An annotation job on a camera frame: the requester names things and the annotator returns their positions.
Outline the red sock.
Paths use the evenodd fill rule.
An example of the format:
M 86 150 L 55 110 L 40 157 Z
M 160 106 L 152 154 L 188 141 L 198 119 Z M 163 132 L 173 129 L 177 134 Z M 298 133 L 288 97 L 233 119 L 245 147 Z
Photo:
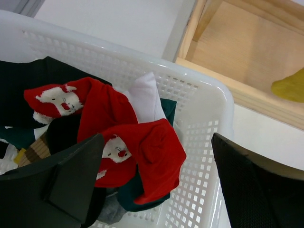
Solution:
M 78 141 L 116 125 L 138 122 L 124 94 L 91 77 L 28 89 L 24 98 L 34 111 L 33 118 L 42 124 L 80 114 Z
M 167 119 L 117 125 L 103 131 L 102 136 L 105 145 L 96 187 L 121 187 L 138 173 L 143 193 L 134 203 L 143 205 L 179 185 L 186 153 Z

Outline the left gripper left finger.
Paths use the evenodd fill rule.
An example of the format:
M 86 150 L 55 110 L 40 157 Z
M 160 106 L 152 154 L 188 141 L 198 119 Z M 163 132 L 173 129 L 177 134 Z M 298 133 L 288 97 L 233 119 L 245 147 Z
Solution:
M 87 217 L 104 138 L 96 134 L 0 177 L 2 228 L 79 228 Z

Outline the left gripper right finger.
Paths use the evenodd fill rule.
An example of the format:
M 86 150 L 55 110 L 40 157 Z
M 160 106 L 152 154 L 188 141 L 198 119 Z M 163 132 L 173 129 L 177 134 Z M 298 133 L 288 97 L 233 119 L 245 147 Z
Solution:
M 211 139 L 233 228 L 302 228 L 304 172 L 250 151 L 219 133 Z

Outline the yellow sock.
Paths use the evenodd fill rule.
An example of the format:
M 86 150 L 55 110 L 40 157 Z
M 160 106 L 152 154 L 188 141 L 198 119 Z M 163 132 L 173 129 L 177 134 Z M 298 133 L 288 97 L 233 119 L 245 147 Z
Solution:
M 272 83 L 271 92 L 285 100 L 304 102 L 304 69 Z

